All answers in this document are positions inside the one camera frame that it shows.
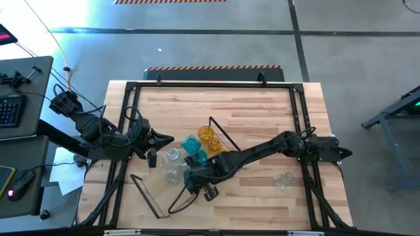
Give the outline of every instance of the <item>black metal frame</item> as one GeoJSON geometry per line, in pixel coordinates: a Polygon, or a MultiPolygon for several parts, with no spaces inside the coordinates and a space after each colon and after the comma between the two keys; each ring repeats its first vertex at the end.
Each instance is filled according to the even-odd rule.
{"type": "MultiPolygon", "coordinates": [[[[130,92],[135,88],[135,99],[133,100],[133,106],[137,107],[138,98],[140,97],[140,90],[141,90],[142,87],[198,87],[198,88],[216,87],[216,88],[288,89],[288,91],[290,93],[293,122],[294,122],[294,125],[295,125],[296,132],[301,131],[301,126],[300,126],[301,124],[300,124],[300,121],[299,121],[299,114],[297,112],[297,103],[296,103],[296,97],[295,97],[296,92],[299,93],[299,98],[300,98],[300,101],[301,101],[301,104],[302,104],[305,127],[310,126],[309,115],[308,115],[308,110],[307,110],[306,100],[305,100],[305,91],[304,91],[304,88],[303,88],[303,84],[301,84],[301,83],[265,83],[264,81],[249,82],[249,83],[246,83],[246,82],[232,83],[232,82],[229,82],[229,81],[227,81],[226,83],[224,83],[224,82],[214,82],[214,83],[203,82],[203,83],[201,83],[201,82],[193,82],[193,81],[192,82],[139,81],[139,82],[127,82],[127,84],[126,84],[123,104],[121,106],[120,120],[119,120],[119,124],[118,124],[118,129],[120,131],[123,128],[123,124],[124,124],[124,120],[125,120],[125,117],[123,115],[123,108],[127,107],[130,92]]],[[[304,170],[305,168],[307,168],[307,164],[304,163],[304,162],[301,162],[301,168],[302,168],[302,170],[304,170]]],[[[315,173],[314,179],[315,179],[316,185],[318,187],[321,187],[321,189],[322,189],[321,178],[320,178],[320,172],[319,172],[318,165],[313,165],[313,169],[314,169],[314,173],[315,173]]],[[[112,176],[114,176],[114,173],[115,173],[115,164],[114,165],[112,164],[110,166],[110,172],[108,174],[108,180],[107,180],[107,183],[106,183],[107,188],[112,184],[112,176]]],[[[304,188],[305,188],[305,194],[306,194],[306,202],[307,202],[307,205],[308,205],[308,215],[309,215],[311,229],[315,229],[315,228],[319,227],[319,224],[316,221],[314,203],[313,203],[313,199],[312,199],[312,192],[310,190],[310,187],[306,183],[304,183],[304,188]]],[[[115,198],[114,211],[113,211],[112,219],[111,219],[111,222],[110,222],[113,226],[116,226],[117,219],[118,219],[118,216],[119,216],[119,206],[121,204],[122,189],[123,189],[123,184],[121,184],[119,186],[117,196],[115,198]]],[[[325,210],[323,209],[322,206],[321,206],[321,209],[322,209],[323,226],[324,227],[329,227],[328,218],[326,216],[325,210]]],[[[107,213],[106,210],[107,210],[107,208],[105,208],[101,212],[100,221],[99,221],[100,225],[103,225],[104,222],[105,222],[106,213],[107,213]]]]}

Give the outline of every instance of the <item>butcher block tabletop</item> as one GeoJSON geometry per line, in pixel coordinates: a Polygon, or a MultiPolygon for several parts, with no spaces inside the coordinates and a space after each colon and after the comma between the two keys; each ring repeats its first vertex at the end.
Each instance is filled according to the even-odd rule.
{"type": "MultiPolygon", "coordinates": [[[[126,83],[110,81],[106,93],[104,117],[115,125],[119,121],[126,83]]],[[[303,87],[315,133],[331,135],[321,84],[303,83],[303,87]]],[[[300,100],[298,96],[296,98],[301,115],[300,100]]],[[[198,129],[208,125],[210,116],[241,149],[266,142],[285,130],[295,131],[289,91],[283,88],[142,87],[138,109],[156,132],[175,137],[173,143],[162,149],[164,153],[169,148],[179,148],[189,135],[197,136],[198,129]]],[[[98,161],[88,171],[79,201],[79,221],[89,215],[103,196],[109,167],[110,161],[98,161]]],[[[319,168],[326,199],[343,221],[352,225],[339,168],[332,163],[319,163],[319,168]]],[[[275,154],[245,165],[233,178],[217,185],[219,196],[213,201],[207,202],[201,192],[186,210],[163,219],[155,217],[130,178],[130,174],[135,174],[147,180],[156,171],[159,169],[148,168],[147,162],[135,155],[129,161],[118,228],[310,229],[303,175],[296,159],[275,154]],[[275,177],[287,172],[294,176],[290,185],[276,186],[275,177]]],[[[112,215],[114,197],[115,194],[110,200],[106,223],[112,215]]],[[[168,199],[172,202],[175,197],[168,196],[168,199]]],[[[190,197],[185,191],[182,199],[190,197]]],[[[321,224],[320,206],[315,196],[313,198],[316,217],[321,224]]]]}

